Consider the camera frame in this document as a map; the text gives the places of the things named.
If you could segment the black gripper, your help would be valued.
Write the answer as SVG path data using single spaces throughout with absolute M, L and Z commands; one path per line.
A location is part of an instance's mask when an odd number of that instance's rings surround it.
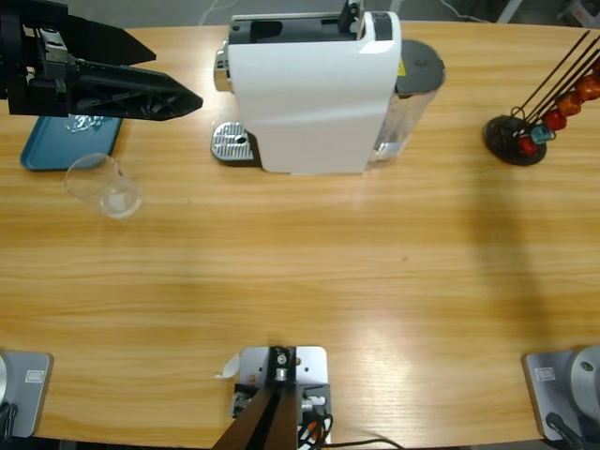
M 86 61 L 69 66 L 68 52 Z M 124 29 L 68 15 L 65 4 L 1 3 L 1 98 L 11 114 L 166 121 L 199 110 L 203 99 L 169 75 L 128 67 L 156 58 Z

